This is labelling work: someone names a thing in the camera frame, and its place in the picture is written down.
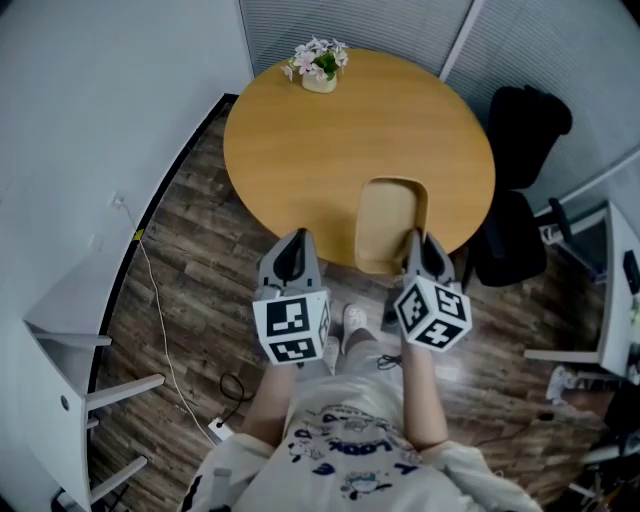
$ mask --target white desk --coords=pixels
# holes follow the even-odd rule
[[[612,203],[607,203],[600,211],[572,224],[571,231],[576,234],[603,221],[607,233],[607,291],[597,350],[526,350],[524,356],[527,359],[599,364],[615,375],[626,377],[629,352],[635,333],[630,320],[633,296],[624,272],[623,258],[624,254],[631,250],[640,263],[640,240]],[[553,244],[560,240],[562,236],[559,233],[551,233],[547,235],[545,242]]]
[[[22,324],[18,401],[25,442],[42,466],[84,510],[140,470],[147,459],[131,464],[98,486],[89,487],[87,429],[98,425],[91,411],[164,382],[162,375],[87,394],[96,346],[109,345],[106,336],[34,335]]]

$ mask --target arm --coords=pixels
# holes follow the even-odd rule
[[[431,352],[402,340],[402,368],[405,436],[420,452],[449,437]]]
[[[240,429],[242,433],[274,448],[280,444],[297,373],[295,364],[267,366]]]

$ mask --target white sneaker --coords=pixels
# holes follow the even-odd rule
[[[547,386],[546,398],[553,405],[562,405],[565,401],[562,399],[562,392],[565,389],[574,389],[576,387],[576,376],[567,370],[564,366],[558,365],[553,370],[549,385]]]
[[[347,304],[342,313],[342,326],[344,332],[340,341],[340,352],[344,354],[345,344],[351,335],[358,329],[367,328],[367,313],[355,304]]]

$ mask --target chair backrest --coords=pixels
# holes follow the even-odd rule
[[[502,87],[494,94],[487,137],[496,166],[496,190],[533,185],[560,135],[569,133],[569,108],[533,87]]]

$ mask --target pink flower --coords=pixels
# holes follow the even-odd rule
[[[299,55],[296,55],[296,58],[293,61],[293,65],[299,67],[299,72],[301,75],[308,73],[312,69],[313,61],[316,58],[316,54],[313,52],[302,52]]]

